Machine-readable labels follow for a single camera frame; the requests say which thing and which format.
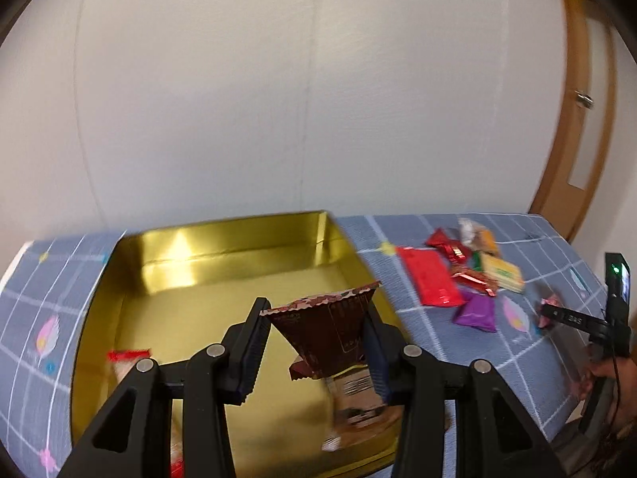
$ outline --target black device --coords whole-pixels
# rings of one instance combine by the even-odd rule
[[[185,477],[235,478],[224,405],[241,405],[252,392],[270,331],[259,312],[269,307],[257,299],[243,324],[188,361],[138,362],[98,411],[59,478],[168,478],[174,398],[184,399]],[[457,478],[566,478],[491,363],[437,360],[383,323],[373,303],[362,339],[377,393],[388,404],[404,405],[393,478],[442,476],[445,400],[455,401],[457,413]]]
[[[631,273],[621,253],[606,253],[608,296],[604,319],[571,309],[542,305],[540,314],[589,334],[593,360],[629,357],[632,330],[628,325]],[[584,405],[579,430],[590,439],[602,431],[613,402],[616,380],[597,378]]]

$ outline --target gold metal tray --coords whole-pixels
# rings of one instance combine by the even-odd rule
[[[98,283],[71,390],[77,441],[115,387],[112,349],[150,349],[160,363],[188,359],[221,341],[259,296],[272,306],[367,284],[374,278],[327,212],[249,217],[125,237]],[[374,302],[401,327],[382,290]],[[367,442],[321,451],[330,422],[322,381],[292,382],[294,349],[273,328],[254,392],[227,406],[237,476],[357,477],[394,460],[399,424]],[[173,404],[181,416],[182,405]]]

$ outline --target silver screw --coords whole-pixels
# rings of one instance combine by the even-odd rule
[[[473,367],[480,373],[489,373],[493,368],[491,363],[489,363],[486,359],[479,359],[474,364]]]
[[[221,343],[215,343],[214,345],[210,345],[206,349],[206,354],[210,357],[219,357],[225,352],[225,347]]]
[[[418,345],[405,345],[403,354],[407,357],[418,357],[422,354],[422,349]]]
[[[152,359],[148,359],[146,357],[144,359],[140,359],[135,365],[135,368],[137,368],[137,370],[139,370],[140,372],[148,372],[148,370],[153,368],[154,364],[155,363],[153,363]]]

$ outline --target human hand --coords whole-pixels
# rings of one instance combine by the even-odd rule
[[[619,431],[637,417],[637,365],[632,359],[617,357],[617,372],[622,391],[621,404],[617,408],[617,397],[615,397],[606,418],[606,422],[609,423],[617,408],[617,415],[612,426],[613,431]],[[596,377],[617,378],[612,359],[588,364],[584,376],[575,390],[575,395],[580,400],[584,400],[588,396]]]

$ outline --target purple candy wrapper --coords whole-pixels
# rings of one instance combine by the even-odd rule
[[[467,301],[453,318],[453,323],[475,327],[488,333],[496,332],[496,303],[484,294],[461,291]]]

